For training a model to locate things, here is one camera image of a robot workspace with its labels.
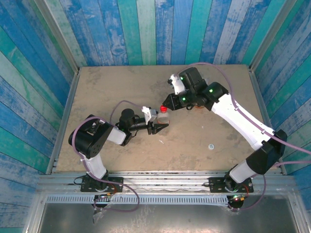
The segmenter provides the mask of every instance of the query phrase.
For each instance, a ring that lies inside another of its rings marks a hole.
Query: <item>bolt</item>
[[[215,146],[214,146],[214,144],[209,144],[208,148],[209,148],[210,150],[213,150],[213,149],[215,148]]]

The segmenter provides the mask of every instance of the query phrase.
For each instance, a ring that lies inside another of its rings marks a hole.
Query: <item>wooden panel wall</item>
[[[250,64],[285,0],[46,0],[78,66]]]
[[[0,0],[0,232],[22,232],[72,78],[34,1]]]
[[[255,71],[275,129],[311,150],[311,0],[297,0]],[[287,147],[284,161],[311,160]],[[287,165],[311,211],[311,165]]]

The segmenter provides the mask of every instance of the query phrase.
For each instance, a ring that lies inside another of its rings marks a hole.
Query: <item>gray floor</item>
[[[245,206],[256,201],[250,197]],[[119,205],[130,209],[131,205]],[[254,209],[233,213],[203,205],[142,205],[133,213],[106,212],[93,224],[89,204],[47,204],[41,233],[294,233],[289,203],[265,197]]]

